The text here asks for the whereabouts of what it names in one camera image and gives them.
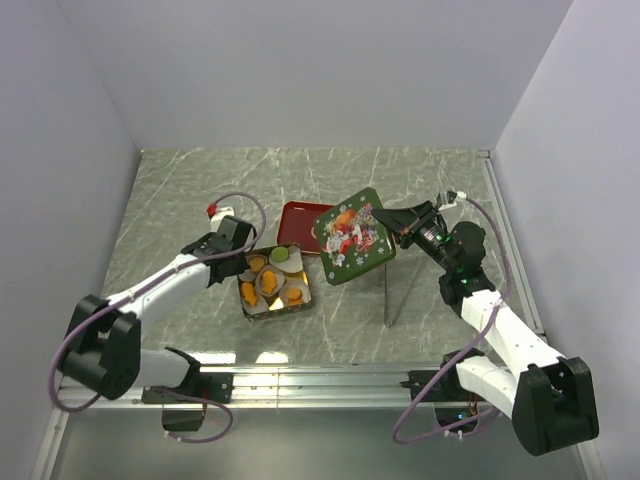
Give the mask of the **orange round waffle cookie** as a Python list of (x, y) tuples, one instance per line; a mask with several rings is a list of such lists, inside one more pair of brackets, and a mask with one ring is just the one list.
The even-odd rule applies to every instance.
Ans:
[(266, 264), (265, 258), (259, 255), (248, 257), (247, 261), (248, 261), (250, 270), (254, 274), (258, 274)]

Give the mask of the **gold tin lid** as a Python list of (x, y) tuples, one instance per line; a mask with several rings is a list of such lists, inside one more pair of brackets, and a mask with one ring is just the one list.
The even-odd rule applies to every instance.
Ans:
[(377, 191), (366, 187), (314, 220), (313, 233), (330, 285), (349, 282), (396, 256), (391, 233), (373, 215), (381, 207)]

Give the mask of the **green round macaron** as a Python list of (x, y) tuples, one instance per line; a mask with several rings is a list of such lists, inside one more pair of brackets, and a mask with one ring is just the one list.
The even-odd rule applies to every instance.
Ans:
[(285, 246), (277, 246), (271, 250), (270, 261), (274, 264), (283, 263), (289, 259), (289, 250)]

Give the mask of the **orange fish cookie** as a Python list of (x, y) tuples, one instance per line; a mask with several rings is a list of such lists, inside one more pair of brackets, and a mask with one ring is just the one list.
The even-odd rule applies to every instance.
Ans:
[(257, 305), (258, 296), (256, 294), (255, 287), (252, 283), (243, 282), (241, 284), (241, 296), (247, 305), (251, 307), (254, 307)]
[(278, 277), (273, 270), (264, 270), (260, 279), (260, 289), (266, 296), (272, 296), (278, 290)]

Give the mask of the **red rectangular tray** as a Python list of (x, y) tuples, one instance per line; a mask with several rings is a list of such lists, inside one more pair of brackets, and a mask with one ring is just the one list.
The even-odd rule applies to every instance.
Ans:
[(289, 201), (282, 209), (276, 236), (278, 244), (297, 244), (304, 254), (318, 255), (319, 247), (314, 233), (317, 218), (333, 206), (322, 203)]

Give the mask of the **green gold cookie tin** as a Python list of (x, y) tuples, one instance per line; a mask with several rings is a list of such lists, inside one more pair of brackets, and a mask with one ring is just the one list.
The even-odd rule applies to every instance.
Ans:
[(252, 250), (246, 256), (248, 267), (237, 276), (244, 317), (250, 322), (309, 310), (314, 300), (296, 243)]

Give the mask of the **round orange sandwich cookie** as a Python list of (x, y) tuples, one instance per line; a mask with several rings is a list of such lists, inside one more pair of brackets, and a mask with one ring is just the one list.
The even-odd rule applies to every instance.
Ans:
[(303, 292), (298, 287), (290, 287), (286, 291), (286, 305), (294, 306), (304, 303)]

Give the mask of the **silver metal tongs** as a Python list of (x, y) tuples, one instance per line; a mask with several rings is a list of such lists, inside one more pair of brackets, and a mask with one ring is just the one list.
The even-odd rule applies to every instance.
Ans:
[(392, 328), (400, 319), (413, 287), (424, 268), (418, 261), (412, 270), (403, 270), (403, 276), (392, 275), (391, 268), (384, 266), (383, 274), (383, 326)]

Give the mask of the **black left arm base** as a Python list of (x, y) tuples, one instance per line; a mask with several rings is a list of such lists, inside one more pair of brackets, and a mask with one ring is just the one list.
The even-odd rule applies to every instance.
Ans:
[(206, 415), (217, 409), (227, 417), (222, 432), (233, 424), (228, 408), (234, 375), (227, 372), (194, 374), (178, 387), (146, 387), (141, 396), (143, 405), (162, 407), (161, 423), (169, 434), (195, 433), (204, 426)]

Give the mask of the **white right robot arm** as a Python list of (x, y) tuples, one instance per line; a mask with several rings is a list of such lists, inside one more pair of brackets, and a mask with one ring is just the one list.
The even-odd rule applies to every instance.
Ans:
[[(448, 432), (464, 438), (463, 426), (498, 414), (510, 419), (521, 446), (533, 456), (596, 439), (599, 419), (586, 362), (562, 355), (513, 312), (507, 303), (514, 285), (511, 268), (504, 268), (504, 290), (483, 269), (485, 229), (468, 221), (448, 227), (441, 208), (426, 201), (372, 212), (397, 246), (416, 245), (443, 269), (438, 283), (444, 303), (477, 333), (413, 394), (392, 428), (393, 441), (414, 443)], [(474, 394), (491, 407), (430, 432), (401, 437), (409, 416), (434, 388), (452, 399)]]

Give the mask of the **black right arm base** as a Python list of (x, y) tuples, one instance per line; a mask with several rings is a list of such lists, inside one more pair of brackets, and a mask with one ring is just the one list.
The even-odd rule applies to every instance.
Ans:
[[(411, 400), (414, 400), (423, 388), (436, 376), (435, 369), (411, 370), (406, 380), (401, 382), (403, 388), (410, 392)], [(457, 380), (454, 370), (447, 372), (421, 400), (422, 403), (430, 403), (434, 407), (434, 416), (439, 427), (461, 422), (480, 414), (479, 404), (484, 399), (475, 393), (464, 390)], [(495, 419), (497, 414), (486, 414), (482, 419), (461, 425), (455, 429), (447, 430), (458, 437), (477, 434), (486, 429)]]

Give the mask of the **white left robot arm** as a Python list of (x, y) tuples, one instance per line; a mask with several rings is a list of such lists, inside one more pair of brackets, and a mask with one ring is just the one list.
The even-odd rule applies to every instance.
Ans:
[(142, 335), (187, 297), (247, 270), (247, 252), (257, 237), (253, 225), (227, 215), (148, 279), (106, 299), (84, 297), (55, 354), (53, 372), (109, 400), (133, 387), (180, 402), (204, 397), (211, 388), (200, 363), (175, 347), (145, 350)]

